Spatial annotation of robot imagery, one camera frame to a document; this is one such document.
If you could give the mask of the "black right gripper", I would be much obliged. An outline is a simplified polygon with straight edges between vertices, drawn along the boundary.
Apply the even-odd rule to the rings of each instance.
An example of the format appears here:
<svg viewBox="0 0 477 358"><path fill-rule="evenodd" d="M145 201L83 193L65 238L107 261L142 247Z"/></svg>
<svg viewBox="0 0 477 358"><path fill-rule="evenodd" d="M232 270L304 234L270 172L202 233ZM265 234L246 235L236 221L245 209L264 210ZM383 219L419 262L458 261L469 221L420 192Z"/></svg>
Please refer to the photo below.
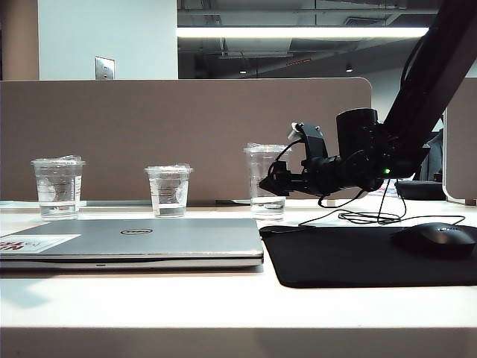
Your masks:
<svg viewBox="0 0 477 358"><path fill-rule="evenodd" d="M328 196L341 190L341 180L336 170L341 157L307 156L301 162L303 170L292 174L287 162L275 160L270 166L270 175L259 182L259 187L277 196L289 196L291 192L304 192L315 196Z"/></svg>

